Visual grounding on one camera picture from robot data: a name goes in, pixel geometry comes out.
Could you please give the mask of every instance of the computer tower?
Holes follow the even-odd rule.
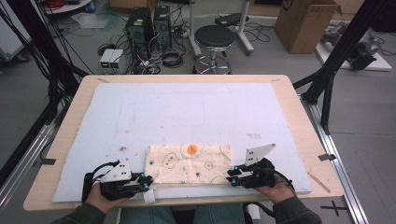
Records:
[[[134,7],[125,25],[125,30],[134,54],[137,52],[141,59],[148,60],[154,48],[154,40],[152,40],[154,30],[149,8]]]
[[[157,36],[157,49],[172,47],[172,32],[169,6],[156,6],[154,11],[154,30]]]

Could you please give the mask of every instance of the black metal frame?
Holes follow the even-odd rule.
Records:
[[[13,169],[18,165],[43,125],[50,123],[56,118],[58,115],[58,104],[62,98],[65,96],[71,98],[76,94],[79,83],[74,74],[79,77],[88,75],[87,72],[74,66],[71,61],[67,61],[62,55],[31,1],[7,0],[7,3],[32,38],[32,43],[27,44],[23,37],[19,35],[20,32],[15,27],[12,27],[12,25],[10,26],[11,30],[32,54],[35,53],[32,45],[35,45],[46,60],[46,66],[48,67],[46,78],[49,80],[49,104],[43,110],[30,131],[24,136],[6,164],[1,168],[0,188],[6,183]],[[0,17],[4,20],[7,19],[7,13],[2,8],[0,8]]]
[[[312,82],[308,90],[302,94],[303,100],[311,105],[315,105],[324,92],[320,124],[326,134],[330,134],[329,115],[334,77],[364,33],[383,12],[387,2],[388,0],[365,0],[323,66],[311,76],[293,83],[294,89],[298,89]]]

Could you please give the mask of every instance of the jeans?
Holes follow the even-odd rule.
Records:
[[[122,208],[120,224],[176,224],[170,207]],[[245,224],[241,203],[198,205],[193,224]]]

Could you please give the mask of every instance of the person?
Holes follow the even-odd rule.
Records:
[[[267,196],[274,204],[274,217],[277,224],[321,223],[320,217],[308,209],[285,182],[278,181],[272,188],[259,187],[255,190]],[[108,212],[127,200],[125,198],[109,201],[101,194],[100,185],[95,184],[84,204],[51,224],[101,224]],[[120,224],[138,223],[175,224],[176,222],[172,217],[170,207],[153,206],[122,209]],[[242,204],[198,205],[194,215],[195,223],[245,223]]]

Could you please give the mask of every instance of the wooden table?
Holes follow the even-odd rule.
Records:
[[[318,156],[325,150],[306,115],[298,95],[288,77],[283,75],[232,75],[232,76],[197,76],[197,75],[164,75],[164,76],[88,76],[85,77],[70,105],[47,158],[56,159],[54,165],[43,165],[27,195],[23,207],[27,211],[71,209],[80,203],[53,203],[52,197],[61,178],[64,161],[71,148],[80,123],[91,103],[96,86],[99,83],[194,83],[194,82],[227,82],[227,83],[271,83],[277,100],[289,125],[294,143],[300,153],[313,191],[300,194],[300,198],[339,197],[344,191],[329,161],[321,161]],[[265,201],[261,195],[235,197],[207,197],[189,199],[162,199],[153,205],[182,205],[198,203],[231,203]],[[122,206],[143,206],[143,201],[127,202]]]

